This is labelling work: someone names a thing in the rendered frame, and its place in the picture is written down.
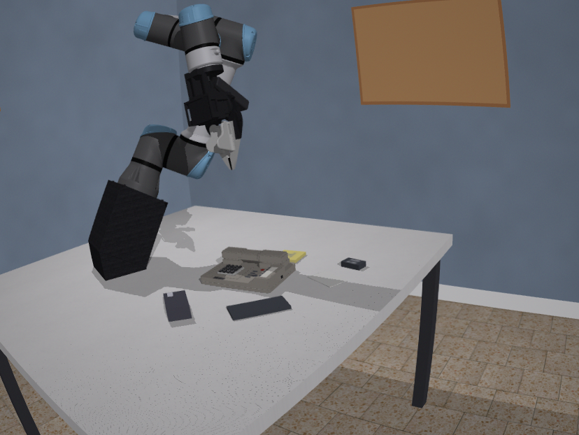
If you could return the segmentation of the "yellow sticky note pad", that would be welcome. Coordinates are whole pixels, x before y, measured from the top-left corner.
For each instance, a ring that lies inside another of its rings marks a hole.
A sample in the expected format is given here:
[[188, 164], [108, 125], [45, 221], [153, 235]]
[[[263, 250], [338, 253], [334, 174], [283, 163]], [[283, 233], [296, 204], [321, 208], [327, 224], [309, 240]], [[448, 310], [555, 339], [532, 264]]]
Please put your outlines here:
[[294, 251], [294, 250], [283, 250], [288, 254], [289, 262], [297, 263], [302, 257], [306, 255], [306, 252]]

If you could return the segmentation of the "beige telephone handset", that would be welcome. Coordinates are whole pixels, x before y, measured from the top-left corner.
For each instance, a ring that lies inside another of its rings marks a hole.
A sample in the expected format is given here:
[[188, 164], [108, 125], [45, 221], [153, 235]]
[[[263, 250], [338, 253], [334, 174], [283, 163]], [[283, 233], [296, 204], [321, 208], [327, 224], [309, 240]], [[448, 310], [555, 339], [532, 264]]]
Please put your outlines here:
[[247, 248], [228, 247], [222, 251], [222, 258], [230, 260], [251, 260], [265, 264], [282, 264], [288, 259], [286, 251], [248, 250]]

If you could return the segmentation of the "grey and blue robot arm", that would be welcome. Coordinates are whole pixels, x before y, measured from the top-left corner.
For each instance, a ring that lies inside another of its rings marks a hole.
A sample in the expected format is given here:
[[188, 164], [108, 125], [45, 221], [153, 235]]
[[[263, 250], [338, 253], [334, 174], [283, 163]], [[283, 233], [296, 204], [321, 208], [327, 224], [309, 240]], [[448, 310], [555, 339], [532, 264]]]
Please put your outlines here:
[[[251, 60], [257, 40], [255, 28], [214, 16], [209, 5], [195, 4], [182, 9], [178, 16], [143, 11], [134, 25], [134, 36], [185, 50], [189, 73], [205, 66], [223, 65], [224, 72], [217, 76], [216, 85], [235, 96], [240, 111], [248, 109], [249, 101], [230, 84], [237, 68]], [[117, 183], [157, 198], [163, 168], [200, 179], [213, 155], [206, 148], [209, 139], [205, 125], [188, 126], [177, 136], [175, 129], [149, 124]]]

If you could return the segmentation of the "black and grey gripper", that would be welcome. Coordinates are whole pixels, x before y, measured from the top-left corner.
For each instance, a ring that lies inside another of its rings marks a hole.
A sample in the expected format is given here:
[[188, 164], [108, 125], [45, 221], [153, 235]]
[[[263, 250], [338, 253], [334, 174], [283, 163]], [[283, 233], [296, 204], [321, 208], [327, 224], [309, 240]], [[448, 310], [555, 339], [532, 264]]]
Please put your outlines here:
[[[242, 137], [243, 118], [235, 96], [216, 85], [217, 76], [223, 72], [223, 65], [216, 64], [184, 74], [189, 96], [184, 106], [188, 126], [205, 125], [210, 135], [206, 142], [207, 150], [219, 153], [228, 168], [233, 170]], [[190, 110], [192, 121], [187, 109]]]

